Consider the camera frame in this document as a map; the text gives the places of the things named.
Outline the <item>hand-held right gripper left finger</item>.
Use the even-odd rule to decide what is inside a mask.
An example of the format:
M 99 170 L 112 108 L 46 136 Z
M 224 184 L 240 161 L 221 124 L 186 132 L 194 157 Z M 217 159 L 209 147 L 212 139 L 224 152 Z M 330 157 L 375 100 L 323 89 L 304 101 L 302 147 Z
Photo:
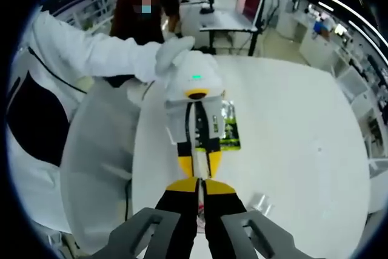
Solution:
M 156 207 L 145 207 L 114 229 L 91 258 L 189 258 L 196 235 L 199 178 L 167 186 Z

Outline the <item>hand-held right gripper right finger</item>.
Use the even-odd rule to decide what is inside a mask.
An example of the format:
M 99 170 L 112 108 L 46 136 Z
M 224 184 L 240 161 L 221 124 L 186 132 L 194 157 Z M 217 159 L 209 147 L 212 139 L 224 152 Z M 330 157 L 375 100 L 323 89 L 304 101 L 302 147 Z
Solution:
M 234 188 L 206 179 L 205 233 L 213 258 L 310 258 L 293 236 L 258 210 L 248 211 Z

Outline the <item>person's left hand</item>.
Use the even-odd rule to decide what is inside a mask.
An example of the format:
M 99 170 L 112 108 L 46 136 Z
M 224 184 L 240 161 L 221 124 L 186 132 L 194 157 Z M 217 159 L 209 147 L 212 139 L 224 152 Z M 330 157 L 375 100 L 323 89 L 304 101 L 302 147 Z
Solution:
M 156 54 L 155 73 L 157 76 L 165 74 L 173 60 L 183 51 L 191 50 L 195 44 L 195 38 L 185 36 L 182 38 L 173 37 L 166 41 Z

